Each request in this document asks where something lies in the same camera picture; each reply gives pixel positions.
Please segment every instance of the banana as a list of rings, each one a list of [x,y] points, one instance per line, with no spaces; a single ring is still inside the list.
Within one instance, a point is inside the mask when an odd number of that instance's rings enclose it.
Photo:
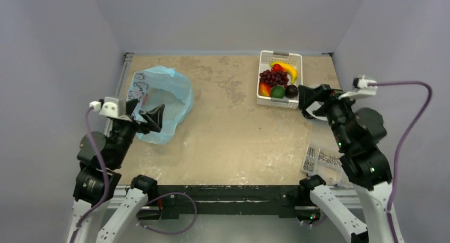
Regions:
[[[270,67],[272,67],[274,64],[279,64],[281,67],[283,67],[283,69],[288,72],[289,76],[291,76],[291,84],[294,84],[295,80],[297,80],[297,70],[290,64],[283,62],[270,63]]]

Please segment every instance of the blue plastic bag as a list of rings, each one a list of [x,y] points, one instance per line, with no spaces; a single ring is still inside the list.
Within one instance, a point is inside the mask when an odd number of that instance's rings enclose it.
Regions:
[[[142,141],[164,145],[172,140],[177,125],[192,109],[194,90],[190,80],[174,68],[155,66],[134,73],[127,100],[134,98],[138,99],[139,103],[133,111],[133,116],[140,122],[145,120],[139,115],[139,110],[149,111],[162,103],[166,105],[161,132],[137,134]]]

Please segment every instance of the table top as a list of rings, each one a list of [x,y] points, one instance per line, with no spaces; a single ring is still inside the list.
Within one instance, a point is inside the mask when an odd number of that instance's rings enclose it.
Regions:
[[[143,174],[159,185],[296,185],[311,135],[336,146],[326,125],[297,109],[256,104],[257,56],[134,56],[134,72],[175,68],[194,88],[194,107],[165,145],[135,138],[118,170],[120,184]],[[304,85],[340,88],[328,56],[303,58]]]

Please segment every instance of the wooden table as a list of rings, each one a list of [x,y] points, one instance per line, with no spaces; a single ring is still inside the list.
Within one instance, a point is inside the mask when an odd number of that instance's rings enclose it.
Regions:
[[[295,109],[256,104],[257,56],[134,56],[136,71],[163,65],[192,82],[195,104],[174,138],[154,145],[135,138],[118,171],[120,184],[138,174],[159,185],[294,185],[311,136],[335,147],[330,129]],[[330,57],[304,57],[304,84],[339,88]]]

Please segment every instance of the red grapes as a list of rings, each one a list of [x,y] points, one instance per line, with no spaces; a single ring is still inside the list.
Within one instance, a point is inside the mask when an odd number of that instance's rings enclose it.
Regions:
[[[286,88],[289,82],[288,73],[282,71],[271,72],[270,70],[265,70],[259,74],[259,81],[270,85],[270,87],[282,85]]]

